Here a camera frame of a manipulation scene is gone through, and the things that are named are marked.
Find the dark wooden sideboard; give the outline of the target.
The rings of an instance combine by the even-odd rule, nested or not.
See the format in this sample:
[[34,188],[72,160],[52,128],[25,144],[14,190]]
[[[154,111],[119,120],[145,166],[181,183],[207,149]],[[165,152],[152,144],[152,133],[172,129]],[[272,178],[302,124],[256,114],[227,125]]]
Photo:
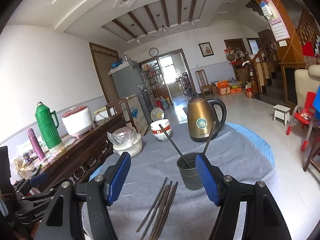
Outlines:
[[41,169],[40,174],[46,174],[47,178],[37,189],[43,192],[63,179],[73,179],[75,183],[89,181],[94,171],[113,154],[113,146],[107,138],[107,133],[125,125],[123,113],[98,122],[95,128],[67,146]]

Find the dark grey utensil holder cup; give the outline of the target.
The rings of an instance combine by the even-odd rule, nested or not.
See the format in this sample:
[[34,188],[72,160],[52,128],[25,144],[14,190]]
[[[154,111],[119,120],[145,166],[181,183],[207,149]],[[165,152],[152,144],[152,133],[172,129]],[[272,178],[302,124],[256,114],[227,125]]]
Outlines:
[[179,157],[176,163],[185,187],[189,190],[194,191],[203,188],[202,182],[196,169],[196,156],[196,152],[185,154],[184,159],[186,160],[186,162],[181,157]]

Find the red white stacked bowls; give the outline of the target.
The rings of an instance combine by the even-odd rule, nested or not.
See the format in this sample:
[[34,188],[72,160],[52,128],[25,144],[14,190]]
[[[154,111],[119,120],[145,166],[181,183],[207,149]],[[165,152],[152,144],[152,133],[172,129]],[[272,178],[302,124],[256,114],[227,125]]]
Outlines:
[[150,124],[150,127],[153,135],[159,141],[166,141],[168,139],[164,132],[166,132],[169,137],[171,136],[172,129],[169,119],[154,121]]

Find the round wall clock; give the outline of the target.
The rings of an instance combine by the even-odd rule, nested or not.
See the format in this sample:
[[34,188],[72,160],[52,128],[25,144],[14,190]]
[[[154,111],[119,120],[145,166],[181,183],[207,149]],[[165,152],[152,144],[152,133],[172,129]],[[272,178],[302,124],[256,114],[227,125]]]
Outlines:
[[151,57],[157,57],[159,54],[159,50],[157,48],[150,48],[149,55]]

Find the green thermos jug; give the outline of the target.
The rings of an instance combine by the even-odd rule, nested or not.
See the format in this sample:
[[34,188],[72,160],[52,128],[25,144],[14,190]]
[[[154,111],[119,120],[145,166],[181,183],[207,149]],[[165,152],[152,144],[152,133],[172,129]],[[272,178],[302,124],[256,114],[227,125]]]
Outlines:
[[41,137],[49,150],[62,143],[58,132],[59,120],[56,111],[50,111],[42,102],[37,104],[35,118],[41,133]]

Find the white rice cooker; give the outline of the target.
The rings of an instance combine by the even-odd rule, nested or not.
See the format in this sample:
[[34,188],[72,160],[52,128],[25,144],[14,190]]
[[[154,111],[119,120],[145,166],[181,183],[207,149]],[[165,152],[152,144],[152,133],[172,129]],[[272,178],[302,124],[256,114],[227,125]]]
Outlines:
[[70,108],[63,116],[62,122],[68,134],[79,138],[93,126],[93,118],[89,108],[85,105]]

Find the white electric fan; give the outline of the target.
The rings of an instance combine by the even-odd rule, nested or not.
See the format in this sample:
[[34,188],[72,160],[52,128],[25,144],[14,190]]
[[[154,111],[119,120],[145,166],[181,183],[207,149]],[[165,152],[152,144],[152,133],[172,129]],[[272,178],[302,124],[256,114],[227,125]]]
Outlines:
[[153,122],[164,119],[164,111],[160,107],[156,107],[151,111],[151,120]]

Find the gold electric kettle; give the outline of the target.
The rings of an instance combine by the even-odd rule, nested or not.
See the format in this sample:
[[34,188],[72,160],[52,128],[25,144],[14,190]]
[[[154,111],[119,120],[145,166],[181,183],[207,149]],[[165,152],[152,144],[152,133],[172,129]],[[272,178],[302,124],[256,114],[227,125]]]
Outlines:
[[[222,118],[218,119],[215,105],[221,108]],[[215,122],[212,139],[217,137],[219,131],[225,124],[227,109],[222,100],[213,98],[207,100],[200,94],[194,93],[188,101],[187,119],[189,135],[193,141],[204,142],[209,138],[210,131]]]

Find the wooden chair by wall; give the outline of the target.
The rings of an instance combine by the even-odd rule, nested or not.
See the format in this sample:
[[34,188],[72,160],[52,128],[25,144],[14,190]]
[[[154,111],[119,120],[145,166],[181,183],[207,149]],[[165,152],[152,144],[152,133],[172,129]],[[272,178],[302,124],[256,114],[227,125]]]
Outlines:
[[206,93],[213,95],[214,94],[213,85],[208,81],[205,71],[203,69],[197,70],[195,74],[200,86],[201,95],[205,96]]

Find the grey table cloth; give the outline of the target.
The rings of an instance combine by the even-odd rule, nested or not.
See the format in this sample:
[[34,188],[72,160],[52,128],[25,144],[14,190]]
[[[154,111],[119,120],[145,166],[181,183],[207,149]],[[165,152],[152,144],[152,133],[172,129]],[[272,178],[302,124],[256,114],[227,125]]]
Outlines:
[[[205,144],[192,141],[187,124],[172,128],[172,140],[181,153],[203,152]],[[108,208],[119,239],[139,239],[138,226],[155,200],[165,177],[167,183],[178,182],[175,198],[161,233],[161,239],[208,239],[219,208],[207,197],[204,189],[185,187],[177,166],[178,152],[169,141],[153,135],[142,137],[143,149],[132,158],[131,168],[119,199]],[[227,123],[208,147],[211,164],[237,181],[253,184],[264,181],[275,187],[276,170],[270,145],[251,130]]]

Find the orange cardboard boxes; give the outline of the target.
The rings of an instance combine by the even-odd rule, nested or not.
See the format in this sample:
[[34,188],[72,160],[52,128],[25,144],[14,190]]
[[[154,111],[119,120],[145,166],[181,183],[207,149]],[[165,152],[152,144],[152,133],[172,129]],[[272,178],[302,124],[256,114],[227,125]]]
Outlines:
[[227,94],[234,94],[242,92],[241,83],[236,82],[227,82],[219,81],[215,83],[217,87],[217,92],[220,96],[227,95]]

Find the small white stool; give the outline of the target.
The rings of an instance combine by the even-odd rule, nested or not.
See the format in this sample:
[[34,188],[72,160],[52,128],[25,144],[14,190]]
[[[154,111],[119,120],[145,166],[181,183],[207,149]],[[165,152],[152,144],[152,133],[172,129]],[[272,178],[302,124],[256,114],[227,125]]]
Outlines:
[[283,106],[283,105],[275,105],[273,106],[273,120],[277,119],[282,120],[284,125],[290,122],[290,110],[291,108]]

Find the wooden chair behind table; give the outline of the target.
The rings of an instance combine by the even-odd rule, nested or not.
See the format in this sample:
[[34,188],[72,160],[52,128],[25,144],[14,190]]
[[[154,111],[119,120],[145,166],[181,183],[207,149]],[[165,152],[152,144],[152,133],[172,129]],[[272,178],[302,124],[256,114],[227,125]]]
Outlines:
[[129,110],[126,98],[118,99],[114,102],[108,103],[105,108],[109,117],[112,117],[118,113],[122,113],[126,123],[129,122]]

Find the wall calendar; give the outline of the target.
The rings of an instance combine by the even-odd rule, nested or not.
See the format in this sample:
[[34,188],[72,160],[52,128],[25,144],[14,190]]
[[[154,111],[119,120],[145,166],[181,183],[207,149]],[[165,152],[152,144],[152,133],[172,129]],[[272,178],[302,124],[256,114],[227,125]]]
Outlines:
[[285,23],[273,1],[262,0],[259,5],[271,27],[275,40],[277,42],[288,40],[290,38],[289,32],[287,31]]

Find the grey refrigerator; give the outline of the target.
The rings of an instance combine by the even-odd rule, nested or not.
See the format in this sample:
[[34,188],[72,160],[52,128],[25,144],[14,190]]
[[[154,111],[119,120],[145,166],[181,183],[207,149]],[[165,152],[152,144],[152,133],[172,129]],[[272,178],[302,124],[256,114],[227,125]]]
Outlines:
[[146,73],[136,61],[124,61],[109,71],[120,98],[136,94],[148,124],[152,123],[151,111],[156,107],[155,97]]

